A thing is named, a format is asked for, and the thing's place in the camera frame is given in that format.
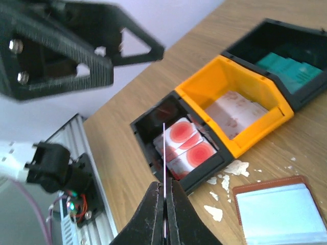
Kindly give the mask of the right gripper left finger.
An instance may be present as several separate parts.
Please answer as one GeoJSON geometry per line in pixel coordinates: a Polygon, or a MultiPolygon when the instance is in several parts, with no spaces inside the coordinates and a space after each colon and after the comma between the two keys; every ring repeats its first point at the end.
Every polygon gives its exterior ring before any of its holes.
{"type": "Polygon", "coordinates": [[[113,245],[163,244],[163,185],[152,182],[133,217],[111,242],[113,245]]]}

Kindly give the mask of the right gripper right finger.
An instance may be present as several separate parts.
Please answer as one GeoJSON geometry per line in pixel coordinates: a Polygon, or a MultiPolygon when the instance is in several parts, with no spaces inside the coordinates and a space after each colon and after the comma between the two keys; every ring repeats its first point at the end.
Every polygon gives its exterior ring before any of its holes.
{"type": "Polygon", "coordinates": [[[221,244],[202,222],[178,181],[166,182],[167,244],[221,244]]]}

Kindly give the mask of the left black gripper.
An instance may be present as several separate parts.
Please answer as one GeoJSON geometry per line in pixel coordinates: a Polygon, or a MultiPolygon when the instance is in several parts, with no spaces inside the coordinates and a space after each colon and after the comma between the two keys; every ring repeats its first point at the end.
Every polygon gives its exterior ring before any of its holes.
{"type": "Polygon", "coordinates": [[[1,1],[1,93],[26,101],[113,84],[122,28],[112,4],[1,1]]]}

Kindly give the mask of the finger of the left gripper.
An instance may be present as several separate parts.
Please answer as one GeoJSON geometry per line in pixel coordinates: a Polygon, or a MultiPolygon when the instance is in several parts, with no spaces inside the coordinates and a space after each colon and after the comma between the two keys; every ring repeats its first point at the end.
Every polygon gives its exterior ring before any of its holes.
{"type": "Polygon", "coordinates": [[[104,47],[113,65],[162,60],[164,46],[114,4],[67,2],[68,28],[93,48],[104,47]]]}

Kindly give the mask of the brown leather card holder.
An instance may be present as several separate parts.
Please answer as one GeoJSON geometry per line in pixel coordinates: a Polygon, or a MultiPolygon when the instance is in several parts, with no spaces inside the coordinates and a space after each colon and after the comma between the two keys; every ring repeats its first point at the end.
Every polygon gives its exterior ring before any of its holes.
{"type": "Polygon", "coordinates": [[[326,244],[326,220],[302,175],[232,190],[247,244],[326,244]]]}

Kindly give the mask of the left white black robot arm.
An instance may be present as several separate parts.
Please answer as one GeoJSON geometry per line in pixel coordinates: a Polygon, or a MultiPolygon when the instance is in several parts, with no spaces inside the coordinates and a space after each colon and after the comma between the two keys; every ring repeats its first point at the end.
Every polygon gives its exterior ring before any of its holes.
{"type": "MultiPolygon", "coordinates": [[[[161,60],[164,46],[120,6],[1,1],[1,94],[17,101],[111,86],[114,68],[161,60]]],[[[49,193],[84,193],[59,144],[1,142],[1,174],[49,193]]]]}

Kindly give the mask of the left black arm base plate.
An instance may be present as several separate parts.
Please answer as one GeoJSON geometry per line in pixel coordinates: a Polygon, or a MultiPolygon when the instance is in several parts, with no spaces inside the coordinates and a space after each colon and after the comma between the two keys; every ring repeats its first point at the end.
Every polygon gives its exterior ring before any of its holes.
{"type": "Polygon", "coordinates": [[[68,179],[62,191],[71,198],[68,214],[76,219],[79,229],[95,221],[105,209],[91,159],[86,153],[68,166],[68,179]]]}

